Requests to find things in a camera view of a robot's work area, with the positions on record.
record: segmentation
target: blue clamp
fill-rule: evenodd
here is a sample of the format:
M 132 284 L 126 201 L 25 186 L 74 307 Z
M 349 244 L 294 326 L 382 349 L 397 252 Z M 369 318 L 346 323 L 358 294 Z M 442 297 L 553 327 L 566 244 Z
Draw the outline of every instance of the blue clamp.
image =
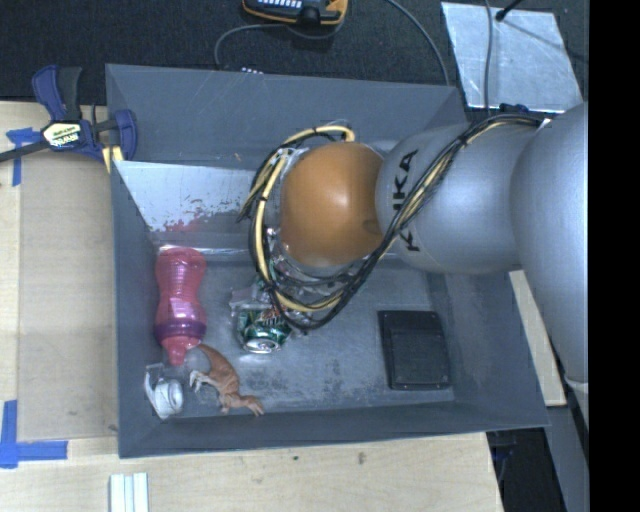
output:
M 16 440 L 17 417 L 18 401 L 5 402 L 0 438 L 0 468 L 15 469 L 21 461 L 67 459 L 68 441 L 18 443 Z
M 50 149 L 55 152 L 70 151 L 104 162 L 103 149 L 98 133 L 117 130 L 122 155 L 133 158 L 138 144 L 133 112 L 118 110 L 114 119 L 95 125 L 82 119 L 77 105 L 77 82 L 82 68 L 61 68 L 52 64 L 39 70 L 31 85 L 38 103 L 49 113 L 51 122 L 41 130 L 40 139 L 29 145 L 0 153 L 0 162 Z

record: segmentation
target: blue tape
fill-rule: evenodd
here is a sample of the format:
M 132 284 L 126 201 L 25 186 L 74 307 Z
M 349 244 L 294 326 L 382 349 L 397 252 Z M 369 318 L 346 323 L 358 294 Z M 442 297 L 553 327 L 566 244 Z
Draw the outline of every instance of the blue tape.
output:
M 18 401 L 5 402 L 2 437 L 0 438 L 0 468 L 15 469 L 20 461 L 66 460 L 68 441 L 18 443 L 16 437 L 17 419 Z
M 19 130 L 9 130 L 7 132 L 7 138 L 14 144 L 16 148 L 22 147 L 23 144 L 32 144 L 34 142 L 40 142 L 42 135 L 40 132 L 31 128 L 21 128 Z M 20 185 L 22 182 L 22 160 L 16 158 L 13 161 L 13 180 L 12 186 Z

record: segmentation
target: black cable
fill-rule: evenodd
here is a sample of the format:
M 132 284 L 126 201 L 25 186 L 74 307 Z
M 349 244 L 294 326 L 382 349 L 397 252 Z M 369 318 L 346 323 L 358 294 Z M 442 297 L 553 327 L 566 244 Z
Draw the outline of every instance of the black cable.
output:
M 227 37 L 245 30 L 267 30 L 271 28 L 284 28 L 286 26 L 286 23 L 257 23 L 255 25 L 243 25 L 242 27 L 236 27 L 226 31 L 218 38 L 216 45 L 213 48 L 213 61 L 215 62 L 216 67 L 218 69 L 222 69 L 222 64 L 220 63 L 220 45 Z
M 489 69 L 491 67 L 491 52 L 493 50 L 493 16 L 491 16 L 491 6 L 488 0 L 484 0 L 489 20 L 489 42 L 487 44 L 487 58 L 484 61 L 484 108 L 487 116 L 491 115 L 491 105 L 489 104 Z
M 415 16 L 413 14 L 411 14 L 409 11 L 407 11 L 404 7 L 402 7 L 398 2 L 396 2 L 395 0 L 385 0 L 385 1 L 388 4 L 392 5 L 393 7 L 395 7 L 396 9 L 398 9 L 407 18 L 409 18 L 411 23 L 413 23 L 418 28 L 418 30 L 422 33 L 422 35 L 425 37 L 425 39 L 429 42 L 429 46 L 431 46 L 431 49 L 436 54 L 436 57 L 438 59 L 438 63 L 440 64 L 440 69 L 442 69 L 442 74 L 444 75 L 445 84 L 446 85 L 451 85 L 451 83 L 449 82 L 449 75 L 447 73 L 447 68 L 444 65 L 444 61 L 442 60 L 442 55 L 440 55 L 440 52 L 438 51 L 438 47 L 433 42 L 433 39 L 431 39 L 431 36 L 429 35 L 429 33 L 420 24 L 420 22 L 415 18 Z

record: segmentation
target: wooden table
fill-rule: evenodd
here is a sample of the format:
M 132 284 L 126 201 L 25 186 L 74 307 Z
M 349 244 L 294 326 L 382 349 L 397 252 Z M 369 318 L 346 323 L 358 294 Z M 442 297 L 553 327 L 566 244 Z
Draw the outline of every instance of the wooden table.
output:
M 46 120 L 39 105 L 0 102 L 0 151 L 12 147 L 4 138 L 8 129 L 38 129 Z M 52 158 L 57 159 L 55 165 L 77 161 L 51 154 L 25 158 L 24 178 L 32 179 L 30 169 L 35 175 L 33 169 Z M 19 333 L 21 187 L 11 186 L 12 169 L 12 163 L 0 164 L 0 401 L 18 398 L 20 403 L 23 392 L 33 393 L 34 387 L 40 387 L 46 398 L 48 389 L 59 393 L 65 383 L 69 388 L 77 383 L 57 371 L 18 378 L 19 334 L 28 333 Z M 95 172 L 104 170 L 98 165 Z M 33 240 L 22 243 L 33 250 Z M 534 343 L 532 352 L 545 399 L 548 404 L 562 404 L 557 369 L 526 281 L 517 273 L 512 279 L 527 318 L 527 334 Z M 109 414 L 109 410 L 104 412 L 106 417 Z M 95 437 L 71 439 L 68 460 L 21 462 L 16 470 L 0 469 L 0 510 L 104 511 L 110 475 L 137 472 L 148 474 L 153 512 L 503 510 L 484 434 L 120 460 L 115 434 L 105 435 L 91 426 L 100 421 L 87 416 L 87 432 Z M 57 428 L 64 430 L 64 425 Z

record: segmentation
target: crushed soda can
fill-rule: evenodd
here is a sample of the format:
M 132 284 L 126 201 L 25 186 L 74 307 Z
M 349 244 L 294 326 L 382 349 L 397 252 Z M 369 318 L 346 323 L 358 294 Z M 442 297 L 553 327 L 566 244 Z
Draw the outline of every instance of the crushed soda can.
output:
M 292 328 L 264 292 L 260 279 L 251 287 L 234 292 L 230 306 L 236 317 L 238 341 L 248 352 L 277 352 L 292 332 Z

